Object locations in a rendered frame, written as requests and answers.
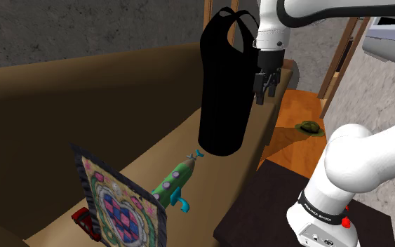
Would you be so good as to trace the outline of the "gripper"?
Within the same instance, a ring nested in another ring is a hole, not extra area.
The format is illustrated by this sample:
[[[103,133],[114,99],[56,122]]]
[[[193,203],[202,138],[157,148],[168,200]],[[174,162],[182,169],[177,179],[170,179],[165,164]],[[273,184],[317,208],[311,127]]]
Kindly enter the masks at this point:
[[[257,65],[261,69],[255,74],[253,91],[255,93],[256,104],[263,104],[263,94],[265,91],[265,74],[268,74],[267,90],[268,96],[274,97],[276,87],[280,82],[281,70],[283,66],[284,50],[279,51],[259,51]]]

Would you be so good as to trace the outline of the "black tote bag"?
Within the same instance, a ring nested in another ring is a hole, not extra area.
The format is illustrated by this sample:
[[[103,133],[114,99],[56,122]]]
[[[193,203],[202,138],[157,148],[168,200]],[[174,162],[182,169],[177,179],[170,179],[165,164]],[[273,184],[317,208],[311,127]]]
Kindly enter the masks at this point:
[[[260,71],[254,36],[241,19],[246,10],[223,7],[200,39],[203,94],[198,142],[208,153],[229,156],[240,149]]]

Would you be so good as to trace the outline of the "green hat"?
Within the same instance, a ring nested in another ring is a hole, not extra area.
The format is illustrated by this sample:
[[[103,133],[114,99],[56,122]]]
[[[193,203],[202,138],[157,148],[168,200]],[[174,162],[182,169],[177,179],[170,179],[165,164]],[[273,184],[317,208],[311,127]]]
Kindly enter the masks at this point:
[[[295,129],[309,136],[322,137],[325,135],[324,130],[315,121],[303,121],[296,124]]]

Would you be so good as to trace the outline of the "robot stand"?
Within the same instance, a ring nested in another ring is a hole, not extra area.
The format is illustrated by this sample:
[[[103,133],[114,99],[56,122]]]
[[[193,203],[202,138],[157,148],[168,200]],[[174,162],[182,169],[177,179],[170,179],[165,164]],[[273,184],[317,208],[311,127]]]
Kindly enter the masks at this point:
[[[215,228],[221,247],[303,247],[290,228],[286,211],[309,179],[266,160]],[[358,201],[349,219],[361,247],[395,247],[391,218]]]

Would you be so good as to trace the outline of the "green toy submarine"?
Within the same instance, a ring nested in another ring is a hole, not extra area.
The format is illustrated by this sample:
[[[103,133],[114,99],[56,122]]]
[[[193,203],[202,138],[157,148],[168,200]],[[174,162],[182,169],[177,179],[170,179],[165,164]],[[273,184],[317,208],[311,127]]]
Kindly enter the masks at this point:
[[[180,210],[184,213],[189,211],[188,202],[182,198],[181,191],[194,172],[196,160],[204,157],[204,154],[196,150],[196,155],[192,153],[187,155],[187,159],[179,163],[162,181],[162,183],[152,190],[152,195],[159,203],[167,208],[169,205],[174,206],[180,202]]]

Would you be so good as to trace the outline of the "patterned square pillow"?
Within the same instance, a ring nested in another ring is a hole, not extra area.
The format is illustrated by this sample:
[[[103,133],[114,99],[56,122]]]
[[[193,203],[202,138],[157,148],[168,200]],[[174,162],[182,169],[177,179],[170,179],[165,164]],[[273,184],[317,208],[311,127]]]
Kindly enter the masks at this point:
[[[86,149],[70,145],[92,230],[106,247],[167,247],[165,208]]]

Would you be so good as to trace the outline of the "red toy car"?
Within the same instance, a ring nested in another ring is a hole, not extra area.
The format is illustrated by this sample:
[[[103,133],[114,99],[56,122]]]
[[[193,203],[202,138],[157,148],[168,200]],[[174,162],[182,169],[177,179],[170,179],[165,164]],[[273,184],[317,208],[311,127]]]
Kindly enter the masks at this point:
[[[89,237],[99,242],[101,240],[101,235],[96,234],[93,231],[93,223],[91,220],[91,215],[86,207],[80,208],[78,211],[72,214],[71,219],[78,225],[82,230],[89,235]]]

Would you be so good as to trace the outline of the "grey wall cabinet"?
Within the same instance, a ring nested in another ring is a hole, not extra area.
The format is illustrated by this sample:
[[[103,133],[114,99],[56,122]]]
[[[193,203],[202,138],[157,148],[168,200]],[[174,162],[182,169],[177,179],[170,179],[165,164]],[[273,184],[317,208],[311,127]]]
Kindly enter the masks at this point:
[[[362,49],[378,60],[395,62],[395,17],[373,18]]]

